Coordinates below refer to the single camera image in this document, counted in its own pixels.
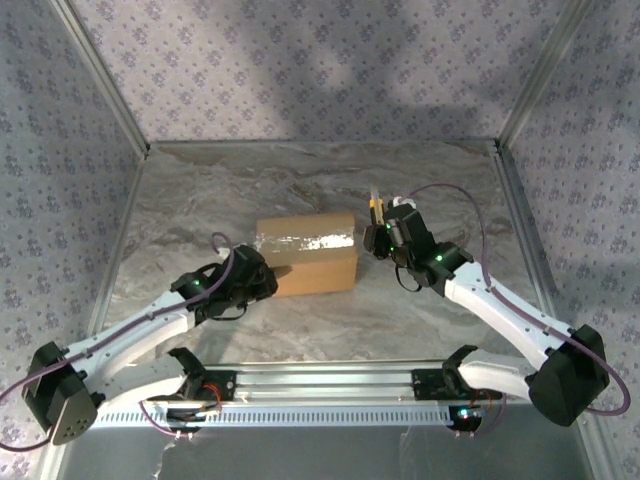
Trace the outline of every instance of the cardboard box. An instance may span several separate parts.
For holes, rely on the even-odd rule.
[[[276,296],[351,290],[354,230],[350,212],[259,220],[255,245],[276,275]]]

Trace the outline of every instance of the gray marble surface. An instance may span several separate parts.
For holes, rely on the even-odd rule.
[[[513,352],[480,319],[431,291],[409,293],[393,264],[361,247],[369,186],[403,194],[446,181],[466,187],[487,217],[492,274],[533,301],[522,254],[482,143],[189,144],[158,147],[135,201],[107,325],[150,303],[186,271],[216,260],[214,231],[251,242],[259,218],[350,210],[360,257],[353,291],[269,299],[236,322],[207,322],[160,346],[184,345],[204,363],[445,358],[466,343]],[[471,204],[458,192],[416,196],[437,240],[480,257]]]

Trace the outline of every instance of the wall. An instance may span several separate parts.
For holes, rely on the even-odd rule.
[[[137,158],[48,2],[0,2],[0,387],[86,331]],[[34,443],[19,395],[0,438]],[[0,451],[0,478],[36,456]]]
[[[512,148],[558,287],[561,318],[603,332],[634,403],[611,420],[640,477],[640,6],[594,2]],[[619,405],[615,386],[601,402]]]
[[[76,0],[147,140],[496,137],[561,0]]]

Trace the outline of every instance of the brown cardboard box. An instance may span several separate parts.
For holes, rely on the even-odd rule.
[[[354,229],[349,212],[258,220],[256,248],[276,274],[276,296],[352,289]]]

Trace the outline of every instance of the marble floor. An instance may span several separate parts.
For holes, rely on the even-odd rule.
[[[421,184],[464,186],[487,218],[493,276],[528,301],[532,285],[484,143],[245,144],[157,147],[145,166],[107,325],[135,313],[182,273],[216,260],[209,235],[251,242],[256,220],[353,211],[360,257],[353,291],[269,299],[236,322],[206,322],[158,347],[188,346],[203,361],[446,358],[464,344],[510,345],[480,319],[431,291],[409,293],[391,262],[361,247],[369,186],[400,195]],[[471,204],[458,192],[416,196],[437,240],[479,259]]]

